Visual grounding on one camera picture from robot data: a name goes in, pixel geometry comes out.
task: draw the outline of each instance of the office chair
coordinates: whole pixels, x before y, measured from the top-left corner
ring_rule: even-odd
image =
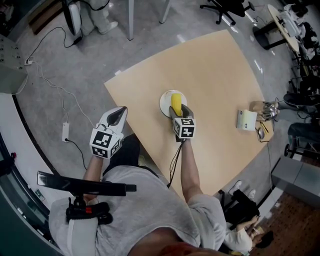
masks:
[[[245,11],[248,9],[251,9],[255,11],[254,5],[249,2],[249,5],[244,8],[242,3],[245,0],[208,0],[208,2],[213,2],[215,6],[212,5],[200,5],[200,8],[203,9],[204,7],[209,9],[214,9],[219,11],[219,20],[217,20],[215,23],[220,24],[222,20],[223,14],[225,14],[232,22],[231,25],[234,26],[236,24],[235,20],[230,16],[228,12],[231,12],[235,15],[238,15],[240,17],[246,16]]]

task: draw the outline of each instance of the white wall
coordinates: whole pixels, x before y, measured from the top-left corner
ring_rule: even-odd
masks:
[[[71,193],[37,185],[37,172],[52,174],[30,140],[21,122],[11,94],[0,93],[0,133],[9,153],[16,152],[15,165],[29,187],[40,190],[50,210],[54,201],[72,197]]]

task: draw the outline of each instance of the small box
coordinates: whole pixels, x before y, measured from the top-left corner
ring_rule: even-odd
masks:
[[[180,139],[194,138],[196,133],[196,119],[175,118],[173,130]]]
[[[90,138],[91,153],[97,157],[110,159],[121,147],[122,133],[115,134],[112,130],[93,129]]]
[[[246,131],[256,130],[257,112],[251,112],[249,110],[238,110],[238,120],[236,127],[238,129]]]

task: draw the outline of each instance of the white plate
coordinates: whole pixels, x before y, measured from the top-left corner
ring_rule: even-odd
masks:
[[[161,98],[160,98],[160,109],[162,111],[162,113],[167,116],[168,118],[171,118],[170,113],[169,113],[169,107],[171,106],[171,96],[172,94],[181,94],[181,103],[183,105],[187,106],[187,99],[186,97],[183,95],[183,93],[181,91],[178,90],[168,90],[166,91],[164,94],[162,94]]]

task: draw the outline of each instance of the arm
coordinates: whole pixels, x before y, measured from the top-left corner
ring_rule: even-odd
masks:
[[[252,220],[249,220],[249,221],[246,221],[246,222],[242,222],[242,223],[236,225],[235,229],[238,232],[238,231],[244,229],[246,226],[249,226],[251,224],[253,224]]]
[[[190,198],[203,192],[190,139],[185,140],[181,150],[181,185],[184,199],[188,203]]]
[[[253,229],[254,229],[254,227],[255,227],[255,224],[256,223],[252,223],[249,227],[248,227],[248,229],[246,230],[246,233],[250,236],[250,234],[252,233],[252,231],[253,231]]]
[[[240,231],[244,229],[246,226],[254,225],[258,221],[259,217],[254,216],[251,220],[238,224],[235,229],[236,231]]]
[[[83,176],[83,180],[99,182],[101,178],[101,170],[104,159],[93,155],[90,159],[89,166]],[[83,198],[86,202],[89,202],[92,199],[95,199],[97,196],[94,194],[84,194]]]

